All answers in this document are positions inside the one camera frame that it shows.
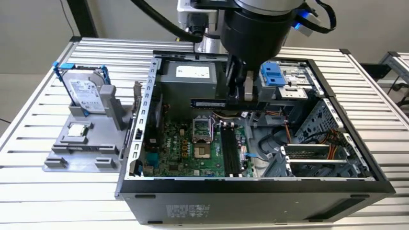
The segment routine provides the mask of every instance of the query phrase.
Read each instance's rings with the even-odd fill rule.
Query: blue light
[[[301,13],[299,14],[303,18],[307,18],[309,13],[308,11],[301,11]],[[296,26],[295,26],[295,29],[299,30],[300,29],[300,26],[301,26],[301,23],[297,23]]]
[[[297,25],[295,26],[295,29],[299,30],[301,26],[301,23],[297,23]]]

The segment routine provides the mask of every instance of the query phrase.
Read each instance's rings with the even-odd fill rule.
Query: white wall
[[[175,40],[129,0],[88,0],[101,36],[121,39]],[[177,0],[147,0],[177,23]],[[336,10],[339,26],[309,38],[292,31],[287,46],[348,48],[359,61],[377,62],[388,51],[409,51],[409,0],[324,0]],[[316,7],[324,25],[328,17]]]
[[[71,36],[59,0],[0,0],[0,73],[46,74]]]
[[[177,23],[177,0],[147,1]],[[175,36],[145,16],[129,0],[88,2],[101,37],[175,40]],[[409,0],[324,2],[336,9],[337,30],[329,34],[313,34],[309,38],[292,31],[288,46],[348,48],[359,61],[364,62],[377,62],[391,50],[409,52]],[[73,22],[67,3],[66,9]],[[319,12],[327,23],[325,14]],[[0,0],[0,73],[44,74],[69,38],[71,30],[59,0]]]
[[[147,0],[149,5],[177,24],[177,0]],[[141,12],[131,0],[88,0],[100,37],[175,41],[172,35]]]

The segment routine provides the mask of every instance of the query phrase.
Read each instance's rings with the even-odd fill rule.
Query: motherboard
[[[207,116],[188,122],[165,121],[160,148],[147,149],[144,176],[229,177],[233,167],[240,177],[252,177],[243,153],[248,149],[244,127],[232,124],[224,127],[227,123]]]

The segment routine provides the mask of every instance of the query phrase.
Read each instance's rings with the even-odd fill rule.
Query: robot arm
[[[200,43],[207,31],[215,29],[217,12],[224,10],[220,39],[229,53],[227,98],[235,104],[255,101],[253,79],[261,64],[279,54],[291,27],[307,27],[320,33],[328,33],[336,28],[333,9],[321,0],[316,2],[328,12],[329,29],[312,22],[317,14],[305,0],[180,0],[179,9],[184,2],[203,13],[201,17],[196,17],[195,9],[191,8],[187,18],[193,15],[195,18],[191,17],[183,25],[189,28],[188,31],[173,25],[144,0],[131,1],[171,33],[193,43]]]

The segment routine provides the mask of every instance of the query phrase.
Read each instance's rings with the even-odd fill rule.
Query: aluminum extrusion table
[[[133,81],[147,79],[153,49],[189,52],[192,43],[84,38],[69,42],[58,61],[107,65],[117,97],[131,104]],[[397,194],[333,224],[157,228],[409,229],[408,117],[348,52],[284,47],[279,56],[316,61]],[[139,225],[125,202],[113,197],[119,174],[42,170],[69,114],[68,104],[67,91],[50,70],[0,138],[0,229],[148,229]]]

